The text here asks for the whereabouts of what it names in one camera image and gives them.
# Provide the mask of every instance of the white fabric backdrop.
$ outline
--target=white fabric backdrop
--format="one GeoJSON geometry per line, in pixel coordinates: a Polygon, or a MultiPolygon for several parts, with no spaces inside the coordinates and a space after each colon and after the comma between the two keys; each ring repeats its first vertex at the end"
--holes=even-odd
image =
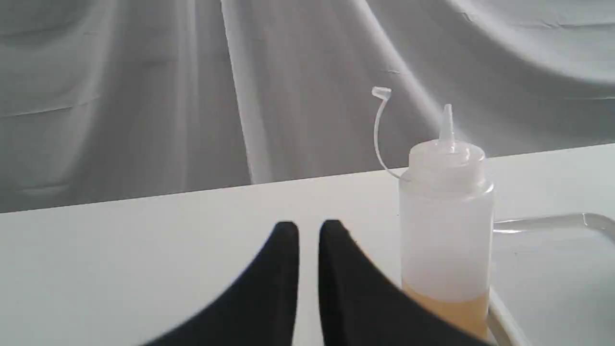
{"type": "Polygon", "coordinates": [[[0,0],[0,211],[615,141],[610,0],[0,0]]]}

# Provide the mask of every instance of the squeeze bottle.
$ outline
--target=squeeze bottle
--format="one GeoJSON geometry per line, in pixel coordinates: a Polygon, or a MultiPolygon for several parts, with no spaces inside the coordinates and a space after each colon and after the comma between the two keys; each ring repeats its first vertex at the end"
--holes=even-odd
{"type": "Polygon", "coordinates": [[[374,87],[372,94],[383,100],[374,126],[376,154],[399,179],[402,289],[484,339],[494,204],[485,152],[455,140],[451,105],[446,105],[440,138],[414,146],[401,176],[391,172],[378,149],[378,124],[391,90],[374,87]]]}

